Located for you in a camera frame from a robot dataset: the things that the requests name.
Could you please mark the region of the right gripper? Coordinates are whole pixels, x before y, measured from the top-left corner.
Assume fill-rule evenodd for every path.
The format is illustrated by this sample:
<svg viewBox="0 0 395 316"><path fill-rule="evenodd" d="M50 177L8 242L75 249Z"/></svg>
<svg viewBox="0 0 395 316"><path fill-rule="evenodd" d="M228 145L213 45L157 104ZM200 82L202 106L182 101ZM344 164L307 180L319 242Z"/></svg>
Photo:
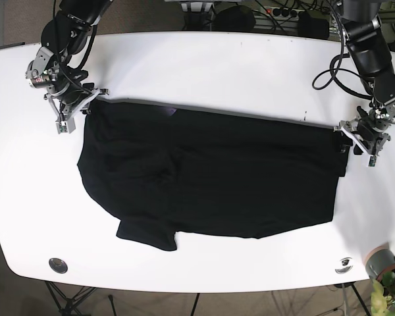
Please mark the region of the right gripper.
<svg viewBox="0 0 395 316"><path fill-rule="evenodd" d="M44 99L47 100L57 116L56 123L68 122L74 116L83 111L87 104L100 95L109 95L108 88L97 88L95 84L82 84L81 88L75 88L68 84L63 92L46 93Z"/></svg>

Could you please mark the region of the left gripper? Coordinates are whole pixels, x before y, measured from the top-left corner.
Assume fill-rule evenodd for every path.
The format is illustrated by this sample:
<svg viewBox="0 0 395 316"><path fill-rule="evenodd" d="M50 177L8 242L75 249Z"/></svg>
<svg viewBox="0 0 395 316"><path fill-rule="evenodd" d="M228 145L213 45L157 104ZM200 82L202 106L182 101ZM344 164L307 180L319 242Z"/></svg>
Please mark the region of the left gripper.
<svg viewBox="0 0 395 316"><path fill-rule="evenodd" d="M378 157L384 144L390 141L390 135L386 133L390 125L380 120L341 120L333 129L341 132L338 134L341 153L349 152L354 141L354 155L366 153Z"/></svg>

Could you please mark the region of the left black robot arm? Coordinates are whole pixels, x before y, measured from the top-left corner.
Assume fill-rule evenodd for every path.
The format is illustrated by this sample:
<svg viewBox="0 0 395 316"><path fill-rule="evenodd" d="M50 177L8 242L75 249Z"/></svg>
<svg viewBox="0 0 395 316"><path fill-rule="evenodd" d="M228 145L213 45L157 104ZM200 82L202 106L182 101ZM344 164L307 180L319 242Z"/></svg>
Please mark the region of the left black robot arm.
<svg viewBox="0 0 395 316"><path fill-rule="evenodd" d="M329 1L328 4L340 35L340 53L331 60L326 72L331 82L352 96L368 100L370 106L369 111L358 107L358 116L340 122L336 130L355 142L356 155L366 153L376 159L391 139L387 129L395 125L395 72L382 34L381 2ZM365 94L347 88L337 78L345 58L354 62L354 74L360 79Z"/></svg>

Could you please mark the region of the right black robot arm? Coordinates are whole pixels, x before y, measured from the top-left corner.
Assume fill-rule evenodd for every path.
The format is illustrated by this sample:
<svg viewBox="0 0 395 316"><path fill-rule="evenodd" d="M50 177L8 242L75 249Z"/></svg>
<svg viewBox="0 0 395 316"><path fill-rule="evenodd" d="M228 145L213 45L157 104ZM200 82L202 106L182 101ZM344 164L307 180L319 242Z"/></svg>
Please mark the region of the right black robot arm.
<svg viewBox="0 0 395 316"><path fill-rule="evenodd" d="M53 18L41 34L41 47L30 62L26 79L32 88L45 89L47 100L57 116L60 133L74 130L74 117L87 113L90 102L108 89L83 84L84 70L97 35L97 25L113 2L53 2Z"/></svg>

